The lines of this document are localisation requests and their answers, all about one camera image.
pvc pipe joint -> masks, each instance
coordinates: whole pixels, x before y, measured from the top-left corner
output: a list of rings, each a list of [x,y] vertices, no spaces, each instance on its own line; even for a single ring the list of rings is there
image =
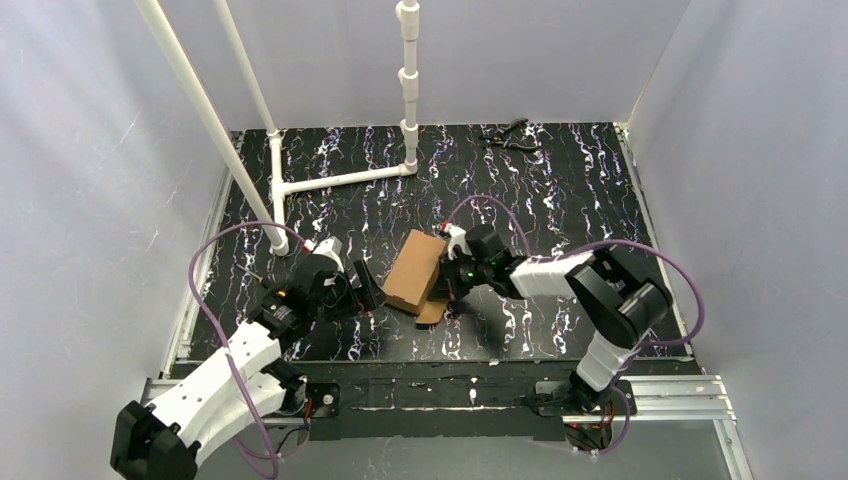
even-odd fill
[[[400,20],[400,34],[407,42],[418,40],[418,11],[421,5],[407,6],[403,0],[395,6],[395,14]]]
[[[412,127],[406,126],[406,119],[400,121],[400,129],[403,131],[403,140],[406,148],[418,148],[418,124]]]
[[[268,147],[271,149],[271,198],[276,201],[278,197],[285,195],[283,190],[283,169],[281,161],[281,150],[283,148],[283,139],[280,137],[279,131],[276,135],[268,136]],[[283,223],[279,218],[274,218],[277,223]]]
[[[403,86],[403,99],[407,102],[418,100],[418,72],[407,75],[406,69],[398,70],[398,79]]]

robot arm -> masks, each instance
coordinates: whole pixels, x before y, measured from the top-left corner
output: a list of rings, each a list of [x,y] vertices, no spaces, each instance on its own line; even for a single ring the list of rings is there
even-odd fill
[[[268,289],[229,339],[191,375],[142,406],[118,414],[110,463],[124,478],[190,479],[206,458],[253,422],[228,363],[232,361],[261,415],[296,411],[306,379],[281,355],[314,321],[349,318],[385,301],[365,262],[354,262],[359,287],[342,268],[341,243],[321,242],[285,284]]]
[[[586,355],[556,399],[578,411],[603,401],[650,329],[668,312],[672,297],[658,278],[625,248],[611,247],[562,259],[514,256],[491,225],[464,231],[446,225],[449,251],[440,260],[433,295],[451,300],[487,284],[499,295],[523,299],[574,296],[595,326]]]

white vertical pole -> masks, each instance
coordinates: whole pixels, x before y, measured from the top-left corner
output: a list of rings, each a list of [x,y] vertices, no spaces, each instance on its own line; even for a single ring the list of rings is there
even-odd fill
[[[236,21],[233,19],[233,14],[227,5],[227,0],[215,0],[215,8],[218,10],[218,17],[221,19],[221,23],[224,24],[224,30],[227,32],[227,38],[233,47],[233,53],[236,54],[236,58],[238,59],[244,81],[247,82],[250,95],[253,97],[253,102],[256,103],[256,109],[259,110],[262,122],[265,123],[265,130],[270,137],[277,132],[277,127],[274,119],[271,117],[271,111],[268,110],[268,104],[265,103],[262,89],[259,88],[259,80],[253,72],[253,66],[250,64],[250,58],[247,56],[247,50],[245,50],[244,43],[241,41],[241,35],[238,33]]]
[[[236,21],[233,18],[233,13],[230,11],[229,5],[227,5],[227,0],[215,0],[215,9],[218,10],[218,18],[221,19],[221,23],[224,25],[224,31],[227,32],[227,38],[230,40],[230,46],[233,47],[233,53],[236,54],[244,81],[247,83],[250,95],[253,97],[253,103],[256,104],[256,109],[259,110],[259,115],[265,124],[265,132],[268,134],[268,146],[271,149],[271,199],[273,202],[274,221],[285,224],[284,199],[281,188],[283,184],[283,142],[280,138],[280,130],[277,128],[277,124],[274,123],[274,118],[271,116],[271,111],[265,102],[265,96],[262,95],[259,80],[256,78],[256,73],[250,64],[250,57],[247,56],[247,50],[244,48],[244,42],[241,41],[241,35],[238,33]],[[283,243],[279,248],[275,248],[274,252],[278,255],[285,255],[289,252],[288,237],[283,230],[280,230],[280,237],[283,239]]]
[[[174,69],[174,73],[177,74],[180,83],[183,84],[183,89],[185,89],[189,100],[191,100],[195,110],[197,110],[197,114],[206,126],[206,130],[212,137],[213,143],[218,147],[221,156],[224,157],[224,162],[226,162],[227,167],[232,172],[233,179],[244,193],[244,197],[256,215],[256,218],[264,222],[272,221],[268,210],[265,208],[265,202],[263,202],[262,197],[253,185],[253,181],[250,175],[248,175],[247,170],[245,170],[244,165],[242,165],[241,159],[230,141],[227,129],[224,128],[223,122],[218,117],[215,106],[212,105],[209,95],[207,95],[203,84],[197,77],[197,72],[194,71],[194,67],[192,67],[185,50],[180,45],[177,34],[174,33],[168,17],[162,11],[162,6],[159,5],[157,0],[136,0],[135,3],[147,21],[150,31],[156,37],[159,46],[168,58],[171,68]],[[280,236],[280,232],[276,228],[270,226],[263,228],[271,240],[271,245],[275,251],[285,245],[284,239],[286,237]]]
[[[418,0],[401,0],[395,7],[400,20],[400,32],[403,37],[403,68],[398,78],[403,85],[403,99],[406,102],[405,118],[400,122],[406,145],[404,166],[414,173],[418,168],[418,122],[416,119],[418,102]]]

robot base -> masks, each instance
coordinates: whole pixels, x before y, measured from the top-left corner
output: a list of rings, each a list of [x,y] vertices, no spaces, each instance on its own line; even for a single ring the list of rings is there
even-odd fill
[[[309,418],[338,417],[339,395],[338,383],[307,383],[306,396],[313,399]]]
[[[636,400],[633,395],[633,387],[630,385],[630,382],[627,380],[619,380],[616,383],[616,386],[619,390],[624,392],[624,395],[627,396],[627,403],[630,404],[630,414],[636,414]],[[568,387],[567,381],[556,382],[556,381],[543,381],[536,382],[534,387],[534,393],[537,395],[543,394],[553,394],[556,391],[562,391],[562,389]],[[612,395],[610,397],[612,399],[613,404],[615,405],[615,411],[620,415],[624,415],[624,405],[621,404],[621,399],[617,395]],[[579,412],[573,408],[564,407],[563,405],[540,405],[539,406],[539,415],[542,417],[561,417],[563,415],[581,415],[583,412]]]

brown cardboard piece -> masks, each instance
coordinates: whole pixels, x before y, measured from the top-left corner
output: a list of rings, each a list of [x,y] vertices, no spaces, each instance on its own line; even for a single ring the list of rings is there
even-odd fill
[[[411,230],[383,285],[386,303],[418,315],[418,324],[439,323],[447,309],[447,301],[431,301],[427,295],[436,283],[439,257],[446,248],[447,242],[443,239]]]

